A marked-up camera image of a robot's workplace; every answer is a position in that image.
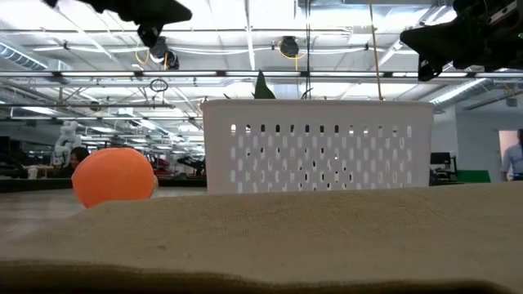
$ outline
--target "ceiling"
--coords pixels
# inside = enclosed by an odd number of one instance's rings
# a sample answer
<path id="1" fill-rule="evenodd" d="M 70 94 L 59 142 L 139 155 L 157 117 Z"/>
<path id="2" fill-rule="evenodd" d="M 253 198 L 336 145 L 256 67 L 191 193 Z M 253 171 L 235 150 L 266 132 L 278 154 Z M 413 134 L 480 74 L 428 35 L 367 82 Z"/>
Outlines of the ceiling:
<path id="1" fill-rule="evenodd" d="M 306 54 L 306 18 L 302 0 L 180 0 L 191 9 L 193 18 L 178 24 L 168 24 L 162 35 L 180 61 L 180 70 L 249 71 L 304 71 L 307 61 L 310 71 L 415 72 L 418 55 L 399 42 L 400 33 L 419 26 L 450 21 L 455 17 L 450 7 L 435 6 L 445 1 L 432 0 L 374 0 L 373 23 L 376 43 L 372 36 L 372 22 L 366 1 L 316 0 L 311 8 L 311 44 L 309 58 L 290 60 L 278 51 L 283 36 L 294 36 Z M 39 0 L 3 0 L 0 2 L 0 43 L 4 42 L 34 60 L 73 71 L 163 70 L 163 65 L 148 58 L 148 51 L 136 35 L 136 25 L 123 22 L 118 15 L 105 11 L 95 13 L 88 5 L 74 0 L 60 0 L 59 10 L 52 10 Z M 1 71 L 27 70 L 9 60 L 0 59 Z M 137 117 L 188 118 L 201 115 L 203 100 L 223 98 L 251 99 L 253 78 L 166 78 L 169 89 L 157 94 L 148 87 L 150 80 L 140 83 L 135 78 L 71 78 L 69 84 L 49 82 L 44 78 L 9 78 L 6 87 L 15 87 L 27 101 L 49 104 L 64 97 L 70 104 L 88 104 L 100 101 L 143 105 L 162 102 L 171 108 L 135 108 L 130 114 Z M 305 91 L 305 81 L 298 78 L 269 78 L 269 88 L 280 99 L 299 99 Z M 386 100 L 426 100 L 427 97 L 448 91 L 456 83 L 417 83 L 391 81 L 382 84 Z M 375 78 L 343 80 L 312 78 L 313 99 L 376 100 L 378 85 Z M 491 99 L 492 93 L 481 99 Z M 459 108 L 470 106 L 475 100 L 460 102 Z M 493 103 L 481 111 L 505 111 L 504 102 Z M 71 108 L 61 114 L 71 115 Z M 35 115 L 34 111 L 18 109 L 20 115 Z M 93 113 L 90 109 L 76 109 L 75 116 L 117 116 L 118 110 L 104 109 Z M 154 121 L 156 129 L 150 135 L 201 136 L 201 122 L 183 119 Z M 135 135 L 138 130 L 124 121 L 105 123 L 116 133 Z"/>

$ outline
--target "green object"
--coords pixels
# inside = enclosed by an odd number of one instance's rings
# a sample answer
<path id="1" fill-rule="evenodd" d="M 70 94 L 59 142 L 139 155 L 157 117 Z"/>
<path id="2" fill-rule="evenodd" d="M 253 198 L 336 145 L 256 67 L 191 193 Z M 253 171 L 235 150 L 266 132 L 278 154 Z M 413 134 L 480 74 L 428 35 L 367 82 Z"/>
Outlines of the green object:
<path id="1" fill-rule="evenodd" d="M 458 171 L 460 183 L 490 183 L 489 171 Z"/>
<path id="2" fill-rule="evenodd" d="M 254 99 L 276 99 L 275 94 L 267 86 L 261 70 L 258 72 L 256 87 L 254 88 Z"/>

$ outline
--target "orange ball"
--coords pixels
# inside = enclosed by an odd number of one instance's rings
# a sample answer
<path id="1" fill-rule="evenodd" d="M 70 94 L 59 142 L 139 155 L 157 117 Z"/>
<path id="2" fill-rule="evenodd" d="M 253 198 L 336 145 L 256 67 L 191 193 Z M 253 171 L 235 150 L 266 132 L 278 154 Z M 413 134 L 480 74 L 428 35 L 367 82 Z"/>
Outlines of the orange ball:
<path id="1" fill-rule="evenodd" d="M 85 158 L 72 180 L 74 192 L 89 208 L 105 201 L 148 199 L 155 178 L 152 166 L 138 151 L 109 148 Z"/>

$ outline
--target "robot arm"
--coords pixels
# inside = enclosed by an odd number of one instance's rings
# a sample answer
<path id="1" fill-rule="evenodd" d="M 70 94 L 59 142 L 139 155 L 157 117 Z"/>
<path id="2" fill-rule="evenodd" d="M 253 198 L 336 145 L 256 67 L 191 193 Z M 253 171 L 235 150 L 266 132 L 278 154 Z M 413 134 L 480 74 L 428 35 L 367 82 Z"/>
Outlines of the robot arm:
<path id="1" fill-rule="evenodd" d="M 60 136 L 55 143 L 52 165 L 61 167 L 66 165 L 69 162 L 71 150 L 82 144 L 81 136 L 76 134 L 77 128 L 77 122 L 64 122 L 64 126 L 60 127 Z"/>

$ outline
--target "white plastic basket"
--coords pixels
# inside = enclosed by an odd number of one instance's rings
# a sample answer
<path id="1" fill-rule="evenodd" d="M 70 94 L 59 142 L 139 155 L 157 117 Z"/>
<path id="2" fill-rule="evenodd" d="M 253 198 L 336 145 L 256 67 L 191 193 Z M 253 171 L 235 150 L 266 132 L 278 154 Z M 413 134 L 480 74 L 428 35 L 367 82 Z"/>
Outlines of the white plastic basket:
<path id="1" fill-rule="evenodd" d="M 202 110 L 210 194 L 428 186 L 429 103 L 213 100 Z"/>

